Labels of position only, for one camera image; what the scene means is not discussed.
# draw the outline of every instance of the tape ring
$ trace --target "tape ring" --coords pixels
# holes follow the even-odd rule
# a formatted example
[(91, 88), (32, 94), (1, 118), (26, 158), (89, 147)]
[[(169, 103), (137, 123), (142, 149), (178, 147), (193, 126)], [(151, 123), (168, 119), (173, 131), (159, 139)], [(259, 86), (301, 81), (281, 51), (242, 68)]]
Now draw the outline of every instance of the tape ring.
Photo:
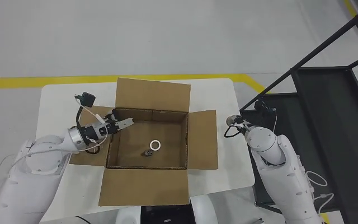
[[(152, 144), (153, 144), (154, 142), (157, 142), (157, 143), (158, 143), (158, 148), (153, 148)], [(150, 142), (149, 146), (150, 146), (150, 149), (151, 149), (151, 150), (157, 151), (157, 150), (159, 150), (159, 149), (161, 148), (161, 142), (158, 141), (158, 140), (153, 140), (153, 141)]]

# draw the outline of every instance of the yellow stripe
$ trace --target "yellow stripe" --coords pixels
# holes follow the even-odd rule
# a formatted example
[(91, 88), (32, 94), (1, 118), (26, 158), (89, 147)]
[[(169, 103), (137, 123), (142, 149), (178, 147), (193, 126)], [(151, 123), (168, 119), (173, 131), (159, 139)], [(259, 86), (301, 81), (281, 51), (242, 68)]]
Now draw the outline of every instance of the yellow stripe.
[(355, 17), (355, 15), (357, 14), (357, 11), (355, 10), (352, 2), (350, 0), (344, 0), (344, 3), (349, 11), (349, 13), (351, 14), (352, 17)]
[(115, 82), (118, 77), (142, 80), (195, 80), (202, 78), (230, 78), (233, 82), (244, 82), (257, 92), (265, 88), (247, 74), (149, 74), (113, 76), (68, 76), (68, 77), (27, 77), (0, 78), (0, 88), (42, 88), (51, 84)]
[(320, 215), (321, 215), (321, 217), (324, 219), (324, 222), (327, 223), (327, 224), (329, 224), (328, 215), (327, 215), (326, 213), (322, 213), (322, 214), (320, 214)]

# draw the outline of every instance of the black cable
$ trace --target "black cable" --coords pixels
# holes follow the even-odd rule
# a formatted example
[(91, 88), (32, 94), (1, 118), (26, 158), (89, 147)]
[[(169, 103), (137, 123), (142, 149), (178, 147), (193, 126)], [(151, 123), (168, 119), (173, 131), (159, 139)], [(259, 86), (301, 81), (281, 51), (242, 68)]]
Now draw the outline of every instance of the black cable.
[(226, 132), (224, 133), (224, 137), (225, 137), (225, 138), (232, 138), (232, 137), (237, 136), (238, 134), (241, 133), (240, 129), (239, 129), (238, 127), (236, 127), (237, 130), (238, 130), (238, 132), (235, 133), (235, 134), (233, 134), (232, 136), (228, 136), (227, 134), (228, 134), (228, 132), (229, 132), (229, 130), (230, 130), (231, 127), (232, 127), (232, 126), (229, 126), (228, 129), (226, 130)]
[(78, 111), (77, 111), (77, 115), (76, 115), (76, 125), (77, 128), (80, 129), (81, 125), (79, 124), (79, 116), (81, 115), (83, 108), (80, 106)]
[(88, 154), (94, 155), (94, 154), (100, 153), (100, 149), (101, 149), (101, 148), (98, 146), (98, 147), (96, 147), (96, 150), (95, 150), (94, 152), (91, 152), (91, 151), (89, 151), (89, 150), (86, 150), (86, 152), (87, 152)]
[(90, 222), (88, 222), (87, 220), (85, 220), (84, 218), (82, 218), (81, 216), (76, 216), (77, 218), (80, 218), (82, 220), (84, 220), (85, 222), (87, 222), (88, 224), (91, 224)]

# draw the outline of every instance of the box flap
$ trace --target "box flap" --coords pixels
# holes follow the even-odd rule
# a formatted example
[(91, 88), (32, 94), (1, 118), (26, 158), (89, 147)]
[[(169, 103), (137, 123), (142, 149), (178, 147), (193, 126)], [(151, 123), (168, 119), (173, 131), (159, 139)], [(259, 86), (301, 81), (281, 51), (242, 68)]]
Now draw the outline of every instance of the box flap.
[(189, 112), (190, 85), (118, 78), (116, 107)]
[[(93, 106), (89, 108), (94, 114), (99, 114), (101, 117), (106, 116), (110, 110), (113, 108), (107, 108), (104, 106)], [(86, 110), (82, 111), (81, 118), (79, 123), (84, 126), (95, 122), (97, 119), (87, 112)], [(107, 160), (107, 154), (109, 149), (111, 136), (107, 137), (107, 140), (100, 146), (100, 152), (98, 154), (89, 154), (85, 151), (80, 152), (79, 154), (72, 154), (70, 159), (70, 164), (76, 165), (91, 165), (91, 166), (105, 166)]]
[(99, 206), (189, 204), (187, 170), (105, 169)]
[(216, 110), (189, 113), (188, 169), (216, 170), (217, 168)]

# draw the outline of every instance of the floor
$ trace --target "floor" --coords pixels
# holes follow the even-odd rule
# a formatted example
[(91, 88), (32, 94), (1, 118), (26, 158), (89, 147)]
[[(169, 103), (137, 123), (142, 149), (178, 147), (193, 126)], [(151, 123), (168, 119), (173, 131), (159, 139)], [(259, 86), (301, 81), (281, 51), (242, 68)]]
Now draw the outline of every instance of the floor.
[[(247, 73), (267, 86), (350, 18), (343, 0), (4, 0), (0, 78)], [(358, 30), (351, 30), (307, 66), (350, 64), (358, 58), (357, 43)], [(243, 82), (235, 90), (239, 106), (257, 93)], [(290, 79), (274, 89), (294, 91)], [(0, 89), (1, 158), (34, 137), (40, 94), (40, 88)], [(0, 167), (0, 178), (10, 165)], [(253, 206), (251, 188), (210, 198), (219, 223), (284, 223), (281, 215)], [(111, 224), (115, 215), (84, 217)], [(337, 213), (329, 219), (343, 223)]]

